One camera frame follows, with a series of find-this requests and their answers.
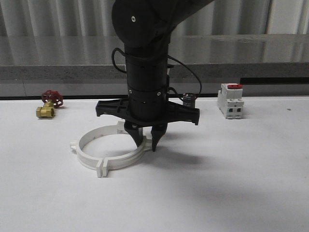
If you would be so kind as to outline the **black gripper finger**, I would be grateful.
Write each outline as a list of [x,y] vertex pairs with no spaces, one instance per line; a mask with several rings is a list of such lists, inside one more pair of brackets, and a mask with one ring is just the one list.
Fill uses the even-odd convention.
[[152,151],[153,152],[155,152],[156,146],[159,140],[162,138],[162,136],[166,133],[166,130],[167,130],[166,124],[152,126],[151,136],[152,136]]
[[124,123],[125,131],[133,138],[137,147],[142,143],[142,127],[132,122]]

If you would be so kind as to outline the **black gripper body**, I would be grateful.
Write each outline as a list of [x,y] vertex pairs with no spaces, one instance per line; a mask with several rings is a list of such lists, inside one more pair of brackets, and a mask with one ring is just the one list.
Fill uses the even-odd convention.
[[97,116],[112,115],[125,120],[126,130],[164,126],[171,122],[199,122],[199,109],[169,101],[164,90],[143,92],[130,90],[126,99],[99,101]]

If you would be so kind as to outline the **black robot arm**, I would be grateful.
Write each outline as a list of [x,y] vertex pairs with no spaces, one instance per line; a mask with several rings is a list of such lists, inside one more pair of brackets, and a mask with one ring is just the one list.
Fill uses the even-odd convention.
[[169,43],[182,21],[208,5],[207,0],[117,0],[112,24],[124,44],[128,97],[99,101],[97,116],[125,120],[125,131],[136,145],[143,141],[143,128],[151,127],[152,147],[166,133],[168,123],[198,124],[200,112],[169,101]]

